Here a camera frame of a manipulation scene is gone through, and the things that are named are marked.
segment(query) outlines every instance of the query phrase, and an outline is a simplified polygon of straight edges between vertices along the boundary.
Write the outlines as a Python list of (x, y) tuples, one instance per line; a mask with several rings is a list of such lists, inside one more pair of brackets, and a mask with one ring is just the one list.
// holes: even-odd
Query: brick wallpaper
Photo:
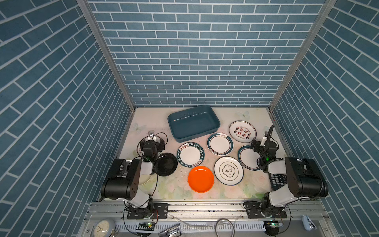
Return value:
[(76, 235), (129, 113), (75, 0), (0, 1), (0, 236)]
[(327, 178), (340, 236), (379, 236), (378, 12), (377, 0), (337, 0), (274, 109), (294, 154)]
[(136, 106), (267, 107), (324, 0), (90, 0)]

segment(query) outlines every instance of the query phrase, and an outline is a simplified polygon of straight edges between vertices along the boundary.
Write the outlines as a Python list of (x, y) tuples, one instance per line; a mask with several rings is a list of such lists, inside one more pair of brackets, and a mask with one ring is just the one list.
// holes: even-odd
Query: table surface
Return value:
[[(176, 156), (178, 148), (183, 143), (178, 143), (172, 136), (167, 117), (173, 113), (185, 108), (137, 108), (132, 120), (128, 135), (122, 148), (120, 158), (131, 160), (137, 157), (136, 147), (138, 142), (148, 135), (148, 131), (154, 130), (155, 134), (164, 132), (168, 136), (168, 143), (163, 152), (169, 152)], [(217, 132), (229, 135), (229, 125), (238, 120), (247, 121), (257, 130), (257, 140), (261, 140), (265, 131), (268, 131), (272, 125), (271, 119), (265, 108), (212, 108), (221, 122)], [(220, 158), (209, 151), (207, 139), (209, 135), (202, 136), (193, 140), (203, 147), (205, 152), (202, 166), (208, 167), (213, 172), (213, 166)], [(285, 157), (286, 153), (274, 130), (272, 137), (279, 142), (280, 149), (277, 151), (277, 157)], [(237, 152), (240, 147), (246, 145), (233, 140), (233, 150), (227, 156), (238, 159)], [(268, 174), (262, 171), (251, 171), (243, 168), (244, 176), (242, 181), (234, 186), (224, 185), (215, 177), (215, 183), (212, 189), (206, 193), (196, 193), (188, 185), (188, 173), (192, 168), (186, 168), (178, 164), (177, 169), (172, 175), (167, 177), (158, 177), (157, 190), (153, 195), (154, 200), (225, 200), (225, 199), (251, 199), (261, 198), (264, 193), (272, 191)], [(150, 176), (141, 176), (140, 184), (147, 181)], [(156, 183), (156, 174), (152, 175), (150, 180), (140, 185), (139, 188), (145, 193), (152, 193)]]

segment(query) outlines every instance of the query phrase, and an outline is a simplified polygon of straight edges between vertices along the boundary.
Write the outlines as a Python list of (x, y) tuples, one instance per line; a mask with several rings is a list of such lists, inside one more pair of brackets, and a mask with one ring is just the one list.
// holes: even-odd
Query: alarm clock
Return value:
[(114, 233), (116, 225), (113, 220), (103, 219), (92, 230), (93, 237), (110, 237)]

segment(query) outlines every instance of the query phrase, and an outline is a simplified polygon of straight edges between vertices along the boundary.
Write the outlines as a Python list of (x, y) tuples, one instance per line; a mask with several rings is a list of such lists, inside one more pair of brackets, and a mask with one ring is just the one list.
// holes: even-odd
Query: teal plastic tub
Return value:
[(173, 137), (179, 143), (211, 134), (220, 127), (220, 120), (208, 105), (172, 113), (167, 120)]

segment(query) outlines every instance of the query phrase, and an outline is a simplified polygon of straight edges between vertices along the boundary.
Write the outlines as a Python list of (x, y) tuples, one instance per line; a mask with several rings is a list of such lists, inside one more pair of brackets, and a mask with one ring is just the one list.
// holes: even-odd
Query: black plate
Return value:
[(159, 176), (169, 176), (178, 167), (176, 156), (171, 153), (162, 153), (158, 156), (155, 163), (155, 172)]

